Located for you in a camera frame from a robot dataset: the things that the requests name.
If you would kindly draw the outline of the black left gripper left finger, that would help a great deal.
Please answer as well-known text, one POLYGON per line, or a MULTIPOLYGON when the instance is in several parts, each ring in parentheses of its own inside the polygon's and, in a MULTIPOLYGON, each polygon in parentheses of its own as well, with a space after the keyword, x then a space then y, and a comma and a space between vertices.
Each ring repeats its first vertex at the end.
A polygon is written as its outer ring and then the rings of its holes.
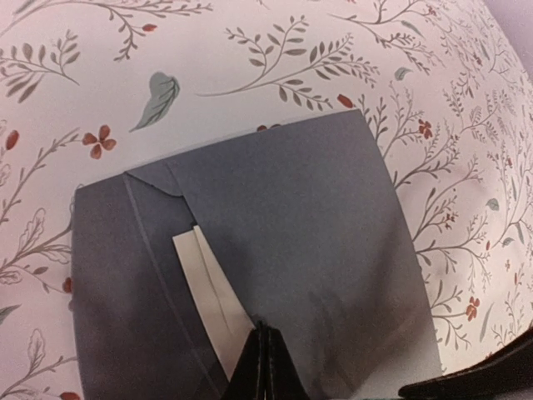
POLYGON ((224 392, 225 400, 260 400, 266 398, 266 333, 259 322, 247 337, 236 368, 224 392))

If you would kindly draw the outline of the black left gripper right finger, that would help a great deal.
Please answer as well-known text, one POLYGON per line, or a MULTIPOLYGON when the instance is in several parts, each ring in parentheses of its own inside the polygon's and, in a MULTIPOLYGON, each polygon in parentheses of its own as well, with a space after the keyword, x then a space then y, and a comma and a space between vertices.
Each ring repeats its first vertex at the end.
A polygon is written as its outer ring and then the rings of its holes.
POLYGON ((268 400, 309 400, 278 329, 266 327, 265 394, 268 400))

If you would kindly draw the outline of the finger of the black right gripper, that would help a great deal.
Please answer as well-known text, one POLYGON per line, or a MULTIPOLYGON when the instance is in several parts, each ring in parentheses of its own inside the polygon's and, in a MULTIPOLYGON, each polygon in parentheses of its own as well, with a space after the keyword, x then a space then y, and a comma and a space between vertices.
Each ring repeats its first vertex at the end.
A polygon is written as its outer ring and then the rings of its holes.
POLYGON ((532 330, 476 365, 401 387, 404 399, 482 399, 532 388, 532 330))

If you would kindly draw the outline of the grey-blue envelope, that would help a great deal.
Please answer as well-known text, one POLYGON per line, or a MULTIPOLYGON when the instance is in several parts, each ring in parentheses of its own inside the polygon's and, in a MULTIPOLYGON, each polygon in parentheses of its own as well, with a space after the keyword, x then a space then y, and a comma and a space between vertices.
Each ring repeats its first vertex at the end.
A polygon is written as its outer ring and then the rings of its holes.
POLYGON ((77 190, 72 287, 87 399, 218 399, 227 378, 173 244, 198 226, 311 398, 441 375, 421 268, 362 114, 232 138, 77 190))

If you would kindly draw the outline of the beige lined letter paper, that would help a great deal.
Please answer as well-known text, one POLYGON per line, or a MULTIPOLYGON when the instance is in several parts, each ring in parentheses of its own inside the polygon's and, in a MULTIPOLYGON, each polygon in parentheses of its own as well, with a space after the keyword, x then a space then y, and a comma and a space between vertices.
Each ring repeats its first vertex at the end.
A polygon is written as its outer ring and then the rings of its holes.
POLYGON ((254 329, 240 300, 197 225, 172 238, 203 327, 227 378, 254 329))

